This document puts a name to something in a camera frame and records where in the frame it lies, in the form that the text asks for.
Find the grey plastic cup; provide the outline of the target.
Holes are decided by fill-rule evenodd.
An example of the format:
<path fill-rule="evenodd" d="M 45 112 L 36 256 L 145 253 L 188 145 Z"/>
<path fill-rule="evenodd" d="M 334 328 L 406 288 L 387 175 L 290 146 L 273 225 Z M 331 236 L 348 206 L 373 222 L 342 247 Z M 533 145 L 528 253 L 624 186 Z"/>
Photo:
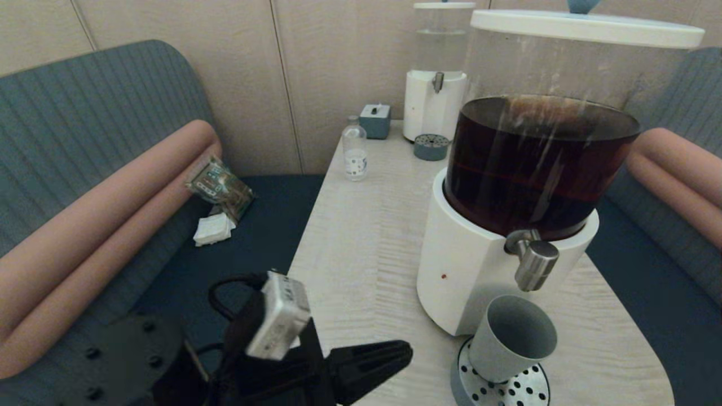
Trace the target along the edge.
<path fill-rule="evenodd" d="M 516 295 L 492 299 L 472 338 L 469 361 L 486 381 L 500 383 L 555 352 L 556 326 L 535 303 Z"/>

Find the tea-filled drink dispenser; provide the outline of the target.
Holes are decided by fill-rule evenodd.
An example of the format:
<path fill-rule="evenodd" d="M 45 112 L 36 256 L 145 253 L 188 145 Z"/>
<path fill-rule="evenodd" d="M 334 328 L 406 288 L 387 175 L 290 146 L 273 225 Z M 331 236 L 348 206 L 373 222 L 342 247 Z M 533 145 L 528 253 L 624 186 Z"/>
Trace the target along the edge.
<path fill-rule="evenodd" d="M 417 273 L 426 314 L 447 333 L 474 334 L 488 303 L 551 295 L 599 228 L 599 200 L 642 125 L 630 102 L 657 100 L 689 51 L 539 38 L 471 26 L 448 167 L 433 180 Z M 523 292 L 516 230 L 537 230 L 560 257 Z"/>

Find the grey perforated drip tray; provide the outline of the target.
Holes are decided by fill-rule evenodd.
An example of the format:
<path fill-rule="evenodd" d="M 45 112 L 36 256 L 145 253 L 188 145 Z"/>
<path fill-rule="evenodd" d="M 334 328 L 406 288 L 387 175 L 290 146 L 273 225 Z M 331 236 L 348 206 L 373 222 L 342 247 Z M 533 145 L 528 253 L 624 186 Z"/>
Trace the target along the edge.
<path fill-rule="evenodd" d="M 472 338 L 464 340 L 450 371 L 456 406 L 549 406 L 551 390 L 544 368 L 532 365 L 507 381 L 487 381 L 472 367 Z"/>
<path fill-rule="evenodd" d="M 439 161 L 447 157 L 451 141 L 439 134 L 421 134 L 413 141 L 413 154 L 426 161 Z"/>

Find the navy seat cushion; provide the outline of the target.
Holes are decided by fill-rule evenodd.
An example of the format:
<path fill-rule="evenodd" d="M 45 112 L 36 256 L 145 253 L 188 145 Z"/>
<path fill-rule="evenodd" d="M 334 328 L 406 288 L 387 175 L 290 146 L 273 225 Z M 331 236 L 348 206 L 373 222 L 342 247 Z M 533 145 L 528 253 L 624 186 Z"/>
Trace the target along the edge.
<path fill-rule="evenodd" d="M 613 202 L 597 212 L 586 252 L 663 365 L 676 406 L 722 406 L 720 306 Z"/>
<path fill-rule="evenodd" d="M 186 240 L 121 320 L 157 317 L 179 326 L 206 372 L 215 373 L 224 365 L 227 329 L 240 334 L 243 322 L 243 333 L 252 334 L 258 311 L 248 280 L 287 273 L 322 181 L 314 175 L 248 178 L 256 201 L 230 239 L 201 248 Z"/>

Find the white folded napkins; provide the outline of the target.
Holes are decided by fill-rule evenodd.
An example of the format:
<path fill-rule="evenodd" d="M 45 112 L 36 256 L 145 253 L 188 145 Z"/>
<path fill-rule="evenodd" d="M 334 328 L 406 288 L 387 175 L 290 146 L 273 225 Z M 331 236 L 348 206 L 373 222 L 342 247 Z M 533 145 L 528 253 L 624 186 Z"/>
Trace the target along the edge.
<path fill-rule="evenodd" d="M 220 211 L 220 213 L 198 220 L 193 241 L 196 247 L 216 244 L 216 242 L 229 239 L 236 227 L 237 224 L 233 219 L 224 211 Z"/>

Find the clear plastic bottle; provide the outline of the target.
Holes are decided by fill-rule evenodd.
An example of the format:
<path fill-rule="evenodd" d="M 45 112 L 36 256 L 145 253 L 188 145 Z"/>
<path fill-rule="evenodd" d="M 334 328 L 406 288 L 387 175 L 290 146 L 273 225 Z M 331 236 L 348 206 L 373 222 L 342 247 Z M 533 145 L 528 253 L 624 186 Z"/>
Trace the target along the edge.
<path fill-rule="evenodd" d="M 368 175 L 367 132 L 359 124 L 358 116 L 348 116 L 341 132 L 345 175 L 351 182 L 360 182 Z"/>

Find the green snack bag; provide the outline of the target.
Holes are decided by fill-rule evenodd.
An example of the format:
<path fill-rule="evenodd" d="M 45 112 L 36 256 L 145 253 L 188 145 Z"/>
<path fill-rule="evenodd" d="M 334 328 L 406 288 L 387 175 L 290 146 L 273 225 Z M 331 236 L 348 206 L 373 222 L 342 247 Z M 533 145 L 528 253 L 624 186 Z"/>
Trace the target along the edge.
<path fill-rule="evenodd" d="M 204 155 L 197 162 L 187 174 L 185 186 L 194 195 L 217 206 L 233 224 L 240 222 L 256 199 L 252 188 L 214 154 Z"/>

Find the small grey box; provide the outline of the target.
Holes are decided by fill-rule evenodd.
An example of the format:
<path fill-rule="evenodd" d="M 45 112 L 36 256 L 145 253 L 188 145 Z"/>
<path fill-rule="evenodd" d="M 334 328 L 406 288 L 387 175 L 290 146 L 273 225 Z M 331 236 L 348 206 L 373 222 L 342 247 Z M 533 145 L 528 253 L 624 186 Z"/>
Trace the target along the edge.
<path fill-rule="evenodd" d="M 385 140 L 390 132 L 390 105 L 367 104 L 359 114 L 359 125 L 368 139 Z"/>

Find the water-filled drink dispenser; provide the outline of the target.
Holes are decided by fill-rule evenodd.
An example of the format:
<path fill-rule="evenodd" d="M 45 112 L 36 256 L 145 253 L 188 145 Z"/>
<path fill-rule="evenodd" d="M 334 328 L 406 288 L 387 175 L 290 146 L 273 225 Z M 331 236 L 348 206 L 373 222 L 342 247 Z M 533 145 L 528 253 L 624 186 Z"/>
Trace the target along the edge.
<path fill-rule="evenodd" d="M 474 8 L 415 10 L 412 64 L 406 75 L 404 137 L 421 134 L 454 138 L 467 75 L 464 63 Z M 444 72 L 443 90 L 435 94 L 432 80 Z"/>

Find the blue-grey ribbed booth sofa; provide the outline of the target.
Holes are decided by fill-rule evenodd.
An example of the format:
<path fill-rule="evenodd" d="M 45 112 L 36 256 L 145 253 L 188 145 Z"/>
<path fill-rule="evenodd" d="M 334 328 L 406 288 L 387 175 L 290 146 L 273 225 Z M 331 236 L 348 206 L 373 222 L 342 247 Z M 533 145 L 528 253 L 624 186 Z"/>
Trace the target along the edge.
<path fill-rule="evenodd" d="M 201 83 L 152 39 L 0 77 L 0 406 L 54 406 L 210 205 L 224 158 Z"/>
<path fill-rule="evenodd" d="M 657 101 L 634 102 L 630 110 L 644 132 L 665 128 L 722 158 L 722 48 L 693 51 Z M 635 180 L 627 162 L 604 198 L 670 255 L 722 314 L 722 251 Z"/>

